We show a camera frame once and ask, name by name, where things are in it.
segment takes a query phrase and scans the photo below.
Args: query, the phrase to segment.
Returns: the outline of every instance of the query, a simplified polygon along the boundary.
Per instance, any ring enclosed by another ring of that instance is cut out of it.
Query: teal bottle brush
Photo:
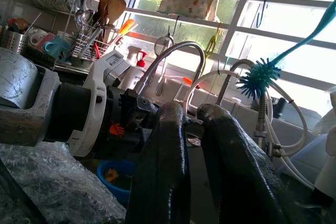
[[[262,62],[257,61],[257,63],[250,68],[249,73],[247,73],[246,76],[243,76],[239,81],[239,83],[243,84],[243,86],[239,87],[239,89],[243,90],[242,93],[248,97],[252,96],[253,99],[255,99],[256,95],[260,98],[265,94],[266,89],[272,83],[272,79],[277,80],[280,77],[281,69],[277,68],[276,64],[294,50],[314,39],[314,37],[319,34],[335,18],[335,16],[336,0],[328,6],[317,27],[306,39],[298,42],[272,61],[269,61],[268,58],[266,61],[264,61],[263,58],[261,58]]]

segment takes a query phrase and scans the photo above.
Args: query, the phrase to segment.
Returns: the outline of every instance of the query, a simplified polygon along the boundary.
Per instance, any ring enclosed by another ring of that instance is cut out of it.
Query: utensil holder
[[[1,47],[22,55],[25,53],[28,39],[28,36],[6,30],[2,38]]]

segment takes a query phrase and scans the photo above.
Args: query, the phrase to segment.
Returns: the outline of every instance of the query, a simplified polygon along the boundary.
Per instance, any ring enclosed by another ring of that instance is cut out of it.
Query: gray metal part
[[[27,109],[39,85],[36,66],[8,49],[0,48],[0,105]]]
[[[31,108],[21,110],[0,105],[0,143],[35,146],[44,139],[60,81],[56,73],[43,67],[38,70],[43,79]]]

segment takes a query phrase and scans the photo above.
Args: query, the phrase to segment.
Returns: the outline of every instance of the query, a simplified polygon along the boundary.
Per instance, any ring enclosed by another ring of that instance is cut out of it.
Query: blue bowl
[[[104,161],[99,164],[97,168],[97,175],[99,179],[104,183],[104,185],[110,190],[110,192],[117,198],[117,200],[124,206],[127,206],[128,199],[130,197],[130,190],[124,190],[116,187],[105,179],[105,173],[108,169],[115,169],[118,174],[128,174],[133,175],[135,165],[129,160],[122,161]]]

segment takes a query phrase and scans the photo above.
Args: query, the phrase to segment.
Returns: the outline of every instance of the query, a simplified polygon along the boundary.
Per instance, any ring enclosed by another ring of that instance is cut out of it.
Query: bubble wrap
[[[0,144],[0,157],[48,223],[123,223],[124,207],[64,143]],[[31,223],[1,186],[0,223]]]

